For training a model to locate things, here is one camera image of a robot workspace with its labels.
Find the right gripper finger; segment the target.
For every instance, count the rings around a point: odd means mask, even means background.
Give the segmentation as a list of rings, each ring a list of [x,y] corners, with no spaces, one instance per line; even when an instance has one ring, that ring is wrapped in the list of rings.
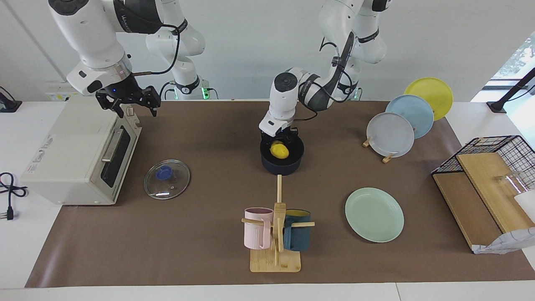
[[[121,108],[121,99],[111,97],[107,92],[97,91],[95,97],[103,110],[115,112],[119,118],[124,118],[124,111]]]
[[[148,108],[153,117],[157,116],[158,108],[161,107],[161,96],[154,87],[146,87],[141,89],[141,96],[138,105]]]

